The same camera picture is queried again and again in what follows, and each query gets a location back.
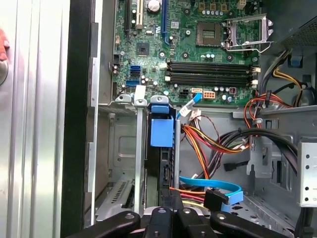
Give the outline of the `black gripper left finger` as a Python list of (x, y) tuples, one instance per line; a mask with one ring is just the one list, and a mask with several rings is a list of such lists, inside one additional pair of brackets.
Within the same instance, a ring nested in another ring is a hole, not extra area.
[(140, 216), (123, 211), (104, 221), (69, 235), (70, 238), (170, 238), (172, 233), (172, 195), (164, 189), (159, 196), (160, 206), (148, 208)]

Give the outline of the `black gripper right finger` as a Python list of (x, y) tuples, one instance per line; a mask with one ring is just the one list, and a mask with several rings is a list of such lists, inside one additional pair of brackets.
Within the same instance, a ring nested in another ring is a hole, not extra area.
[(286, 237), (286, 235), (272, 231), (234, 214), (213, 210), (214, 207), (218, 208), (220, 206), (214, 198), (208, 198), (209, 195), (217, 195), (213, 190), (195, 192), (176, 189), (175, 192), (177, 192), (179, 196), (185, 195), (207, 202), (205, 207), (211, 212), (209, 221), (203, 222), (196, 211), (190, 209), (189, 212), (186, 212), (184, 208), (178, 209), (175, 215), (176, 220), (173, 229), (181, 232), (183, 238), (216, 238), (216, 231), (234, 238)]

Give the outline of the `person's hand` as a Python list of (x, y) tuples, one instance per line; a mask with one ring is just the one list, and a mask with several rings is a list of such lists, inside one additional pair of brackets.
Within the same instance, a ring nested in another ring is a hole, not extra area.
[(6, 37), (5, 32), (0, 29), (0, 61), (7, 60), (6, 50), (9, 49), (9, 41)]

